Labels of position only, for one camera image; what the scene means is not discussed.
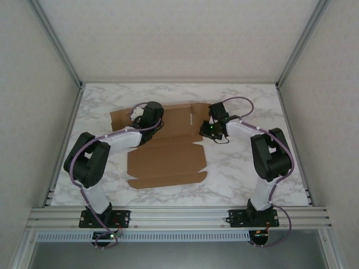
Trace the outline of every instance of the white marble surface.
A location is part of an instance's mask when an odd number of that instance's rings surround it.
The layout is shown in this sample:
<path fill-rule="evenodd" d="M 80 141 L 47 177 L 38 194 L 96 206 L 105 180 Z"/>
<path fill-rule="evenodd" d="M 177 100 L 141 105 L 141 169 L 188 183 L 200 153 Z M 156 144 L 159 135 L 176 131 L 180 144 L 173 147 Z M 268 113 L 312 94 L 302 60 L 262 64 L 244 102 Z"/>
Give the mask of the white marble surface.
<path fill-rule="evenodd" d="M 109 113 L 128 108 L 139 102 L 154 100 L 162 104 L 179 104 L 224 100 L 245 96 L 255 104 L 254 112 L 246 121 L 261 128 L 281 128 L 289 140 L 287 127 L 274 85 L 244 84 L 87 84 L 72 131 L 67 154 L 82 132 L 102 135 L 111 132 Z M 245 114 L 250 105 L 244 100 L 225 104 L 230 114 Z M 235 138 L 230 143 L 217 145 L 204 138 L 208 171 L 199 184 L 172 187 L 133 189 L 127 184 L 132 178 L 126 173 L 127 151 L 112 155 L 102 179 L 105 193 L 115 206 L 244 206 L 254 191 L 257 174 L 250 146 Z M 308 201 L 298 167 L 282 182 L 275 193 L 278 205 L 307 206 Z M 84 205 L 79 189 L 61 170 L 52 206 Z"/>

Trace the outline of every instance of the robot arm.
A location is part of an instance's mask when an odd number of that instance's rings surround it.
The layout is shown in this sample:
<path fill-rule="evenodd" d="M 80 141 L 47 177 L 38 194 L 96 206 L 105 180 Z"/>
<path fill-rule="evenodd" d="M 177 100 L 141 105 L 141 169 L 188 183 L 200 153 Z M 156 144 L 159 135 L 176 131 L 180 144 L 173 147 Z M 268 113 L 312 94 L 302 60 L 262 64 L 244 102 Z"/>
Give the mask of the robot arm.
<path fill-rule="evenodd" d="M 291 158 L 288 156 L 290 151 L 283 131 L 279 128 L 264 131 L 243 122 L 236 115 L 229 116 L 222 102 L 210 105 L 209 114 L 211 121 L 203 122 L 200 135 L 213 140 L 231 136 L 251 146 L 254 167 L 259 177 L 243 214 L 245 220 L 240 223 L 252 227 L 266 227 L 267 222 L 273 218 L 271 197 L 277 185 L 277 178 L 287 175 L 292 169 Z"/>
<path fill-rule="evenodd" d="M 154 133 L 160 129 L 164 110 L 159 103 L 148 102 L 143 115 L 137 117 L 131 126 L 123 130 L 103 136 L 94 141 L 95 136 L 85 132 L 80 135 L 64 163 L 64 170 L 72 174 L 76 181 L 82 184 L 82 190 L 88 203 L 92 206 L 101 221 L 108 222 L 112 205 L 108 201 L 100 182 L 109 156 L 130 147 L 137 147 L 148 142 Z M 94 141 L 87 148 L 83 147 Z"/>

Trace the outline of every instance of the black cable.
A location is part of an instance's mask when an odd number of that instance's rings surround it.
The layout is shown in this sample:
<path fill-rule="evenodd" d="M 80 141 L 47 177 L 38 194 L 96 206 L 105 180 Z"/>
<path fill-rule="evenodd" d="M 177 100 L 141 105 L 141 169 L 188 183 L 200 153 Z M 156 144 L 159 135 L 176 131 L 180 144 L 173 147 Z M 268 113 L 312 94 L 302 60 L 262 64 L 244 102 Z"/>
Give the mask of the black cable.
<path fill-rule="evenodd" d="M 155 133 L 158 132 L 159 130 L 161 130 L 163 128 L 163 126 L 164 126 L 164 122 L 163 122 L 163 120 L 161 120 L 160 127 L 156 128 Z"/>
<path fill-rule="evenodd" d="M 228 144 L 229 143 L 229 140 L 227 137 L 224 137 L 227 141 L 225 143 L 218 143 L 215 138 L 213 139 L 213 141 L 216 143 L 216 144 L 219 144 L 219 145 L 222 145 L 222 144 Z"/>

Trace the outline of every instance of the cardboard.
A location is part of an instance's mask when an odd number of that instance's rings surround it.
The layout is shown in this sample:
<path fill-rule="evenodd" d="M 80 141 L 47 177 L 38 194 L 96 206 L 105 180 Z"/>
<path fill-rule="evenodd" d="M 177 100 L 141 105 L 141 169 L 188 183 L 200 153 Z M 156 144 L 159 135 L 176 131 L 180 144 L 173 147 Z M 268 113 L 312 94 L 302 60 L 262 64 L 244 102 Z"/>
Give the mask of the cardboard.
<path fill-rule="evenodd" d="M 135 189 L 200 183 L 207 172 L 206 158 L 199 135 L 204 120 L 209 120 L 209 104 L 165 105 L 164 126 L 146 144 L 127 155 L 127 173 L 137 179 L 128 184 Z M 112 130 L 132 123 L 131 109 L 111 112 Z"/>

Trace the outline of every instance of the flattened cardboard box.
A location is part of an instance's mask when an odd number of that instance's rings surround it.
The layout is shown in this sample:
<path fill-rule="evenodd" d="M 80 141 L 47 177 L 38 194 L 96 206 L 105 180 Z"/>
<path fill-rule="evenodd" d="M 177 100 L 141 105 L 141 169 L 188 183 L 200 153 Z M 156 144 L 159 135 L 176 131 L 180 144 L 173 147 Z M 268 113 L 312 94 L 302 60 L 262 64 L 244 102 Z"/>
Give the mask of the flattened cardboard box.
<path fill-rule="evenodd" d="M 200 183 L 207 166 L 199 135 L 204 120 L 209 120 L 209 104 L 164 105 L 164 126 L 146 144 L 128 153 L 127 173 L 137 179 L 128 184 L 135 189 Z M 131 109 L 111 112 L 112 131 L 130 125 Z"/>

